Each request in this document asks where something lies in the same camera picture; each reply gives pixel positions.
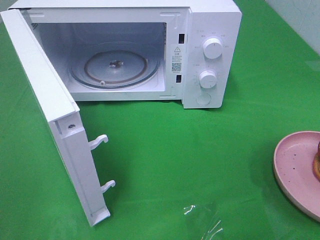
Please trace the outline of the white round door button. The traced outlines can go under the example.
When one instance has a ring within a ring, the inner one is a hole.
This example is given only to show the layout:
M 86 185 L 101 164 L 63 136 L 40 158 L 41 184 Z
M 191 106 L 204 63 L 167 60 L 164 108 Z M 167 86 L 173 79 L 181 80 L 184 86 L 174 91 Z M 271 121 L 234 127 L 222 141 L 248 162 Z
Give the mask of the white round door button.
M 203 93 L 196 98 L 199 105 L 208 105 L 211 102 L 211 96 L 208 93 Z

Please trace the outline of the white microwave door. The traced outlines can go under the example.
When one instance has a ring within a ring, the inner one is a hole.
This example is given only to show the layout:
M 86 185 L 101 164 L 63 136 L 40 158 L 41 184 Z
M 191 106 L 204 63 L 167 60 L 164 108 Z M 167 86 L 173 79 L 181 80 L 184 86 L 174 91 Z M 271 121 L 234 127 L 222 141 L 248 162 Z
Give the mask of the white microwave door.
M 86 218 L 94 226 L 110 216 L 103 194 L 116 184 L 114 180 L 100 184 L 92 156 L 92 150 L 108 142 L 108 137 L 103 134 L 88 140 L 78 105 L 22 13 L 18 9 L 6 10 L 1 17 Z

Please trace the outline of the pink speckled plate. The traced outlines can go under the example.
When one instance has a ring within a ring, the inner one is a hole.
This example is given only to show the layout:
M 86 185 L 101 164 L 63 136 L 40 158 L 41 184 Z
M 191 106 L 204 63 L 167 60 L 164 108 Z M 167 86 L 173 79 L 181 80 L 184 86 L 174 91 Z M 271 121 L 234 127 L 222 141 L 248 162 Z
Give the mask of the pink speckled plate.
M 313 172 L 320 133 L 299 131 L 284 137 L 273 156 L 275 179 L 287 198 L 302 212 L 320 220 L 320 181 Z

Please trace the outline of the toy burger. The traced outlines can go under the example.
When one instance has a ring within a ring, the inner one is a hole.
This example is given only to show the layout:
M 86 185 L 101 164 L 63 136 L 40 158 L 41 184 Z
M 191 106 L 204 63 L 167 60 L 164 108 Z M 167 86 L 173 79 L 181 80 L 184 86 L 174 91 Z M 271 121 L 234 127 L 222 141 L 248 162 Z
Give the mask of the toy burger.
M 317 145 L 317 152 L 312 162 L 312 171 L 318 181 L 320 181 L 320 142 Z

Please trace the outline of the glass microwave turntable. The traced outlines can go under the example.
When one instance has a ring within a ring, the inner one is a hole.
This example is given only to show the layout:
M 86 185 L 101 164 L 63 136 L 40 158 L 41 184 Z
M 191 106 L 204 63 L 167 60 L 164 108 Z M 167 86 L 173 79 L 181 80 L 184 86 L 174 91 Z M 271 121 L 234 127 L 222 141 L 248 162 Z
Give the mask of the glass microwave turntable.
M 96 89 L 121 89 L 151 78 L 163 54 L 152 45 L 105 42 L 81 45 L 71 54 L 70 74 L 81 84 Z

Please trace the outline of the white microwave oven body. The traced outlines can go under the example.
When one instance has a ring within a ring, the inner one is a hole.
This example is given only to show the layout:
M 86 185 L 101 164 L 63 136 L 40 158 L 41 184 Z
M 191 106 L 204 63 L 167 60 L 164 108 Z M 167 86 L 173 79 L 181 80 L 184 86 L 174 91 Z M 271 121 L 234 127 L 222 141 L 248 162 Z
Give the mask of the white microwave oven body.
M 74 101 L 180 100 L 186 109 L 222 105 L 242 19 L 231 0 L 19 0 L 8 10 L 21 12 Z M 203 52 L 212 37 L 223 46 L 215 59 Z M 70 73 L 73 50 L 107 42 L 160 49 L 157 72 L 119 89 L 78 82 Z M 214 87 L 200 86 L 203 71 L 215 72 Z M 211 96 L 208 105 L 196 101 L 204 93 Z

